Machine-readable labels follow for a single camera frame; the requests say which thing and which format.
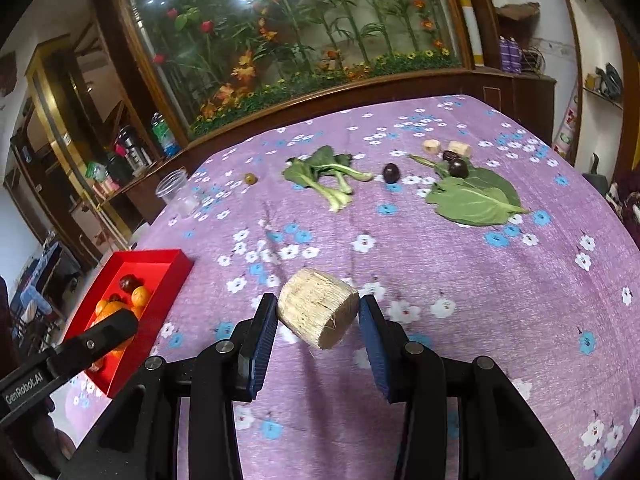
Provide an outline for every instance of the table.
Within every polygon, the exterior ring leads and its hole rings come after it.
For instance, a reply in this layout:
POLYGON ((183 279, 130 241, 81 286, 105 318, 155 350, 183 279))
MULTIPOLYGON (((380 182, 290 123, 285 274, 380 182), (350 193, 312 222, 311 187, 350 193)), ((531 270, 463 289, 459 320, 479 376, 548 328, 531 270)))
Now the table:
MULTIPOLYGON (((438 354, 493 357, 577 479, 600 476, 638 419, 640 253, 578 173, 480 101, 393 102, 270 130, 207 159, 190 186, 203 207, 184 220, 165 210, 139 244, 180 247, 195 260, 153 349, 167 360, 225 338, 263 292, 313 266, 374 294, 438 354), (473 163, 507 178, 532 213, 473 228, 436 215, 424 203, 433 171, 405 157, 429 138, 471 145, 473 163), (324 144, 353 153, 361 170, 394 162, 402 179, 354 182, 354 202, 332 214, 281 176, 288 158, 324 144), (242 181, 247 172, 258 177, 253 186, 242 181)), ((82 436, 108 401, 84 376, 73 382, 66 410, 82 436)), ((281 325, 264 389, 235 414, 246 479, 392 477, 402 406, 375 389, 356 326, 335 349, 316 351, 281 325)), ((456 478, 454 412, 449 420, 456 478)))

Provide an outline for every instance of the wooden cylinder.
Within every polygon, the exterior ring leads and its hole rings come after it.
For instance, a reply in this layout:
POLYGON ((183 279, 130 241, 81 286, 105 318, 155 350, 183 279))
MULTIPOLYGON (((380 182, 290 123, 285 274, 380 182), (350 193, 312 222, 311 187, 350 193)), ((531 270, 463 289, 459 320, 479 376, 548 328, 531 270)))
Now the wooden cylinder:
POLYGON ((304 268, 282 287, 278 318, 311 346, 327 349, 347 332, 359 304, 352 286, 322 270, 304 268))

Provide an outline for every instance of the orange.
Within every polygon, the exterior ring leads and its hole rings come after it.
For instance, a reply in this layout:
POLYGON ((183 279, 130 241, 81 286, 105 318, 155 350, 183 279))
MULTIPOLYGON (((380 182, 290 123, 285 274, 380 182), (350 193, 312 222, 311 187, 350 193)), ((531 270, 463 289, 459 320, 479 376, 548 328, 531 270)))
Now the orange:
POLYGON ((151 298, 151 292, 144 286, 139 286, 131 293, 131 303, 136 307, 144 307, 151 298))

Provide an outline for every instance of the wooden shelf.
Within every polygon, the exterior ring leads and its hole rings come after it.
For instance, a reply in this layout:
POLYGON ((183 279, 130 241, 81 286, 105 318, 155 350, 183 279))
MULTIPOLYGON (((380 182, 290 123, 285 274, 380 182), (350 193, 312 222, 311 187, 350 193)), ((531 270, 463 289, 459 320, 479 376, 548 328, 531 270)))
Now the wooden shelf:
POLYGON ((603 101, 606 101, 606 102, 611 103, 612 105, 614 105, 614 106, 615 106, 615 107, 617 107, 617 108, 620 108, 621 110, 623 109, 623 108, 622 108, 622 105, 621 105, 620 103, 617 103, 617 102, 613 101, 612 99, 609 99, 608 97, 605 97, 605 96, 604 96, 604 95, 602 95, 600 92, 596 92, 595 90, 589 90, 586 86, 583 86, 582 88, 583 88, 587 93, 592 94, 592 95, 595 95, 596 97, 599 97, 599 98, 600 98, 600 99, 602 99, 603 101))

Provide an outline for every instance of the red tray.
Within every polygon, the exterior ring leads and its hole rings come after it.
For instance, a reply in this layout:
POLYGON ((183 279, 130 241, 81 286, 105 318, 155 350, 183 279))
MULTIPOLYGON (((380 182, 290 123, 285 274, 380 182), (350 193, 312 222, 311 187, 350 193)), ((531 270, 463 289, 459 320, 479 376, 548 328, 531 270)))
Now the red tray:
POLYGON ((118 294, 124 303, 132 305, 131 296, 118 286, 122 276, 135 275, 151 292, 140 318, 138 333, 122 355, 118 357, 109 353, 99 372, 85 371, 107 397, 113 398, 148 357, 191 267, 193 262, 180 249, 116 252, 84 295, 66 330, 65 340, 84 332, 95 319, 96 303, 106 300, 111 294, 118 294))

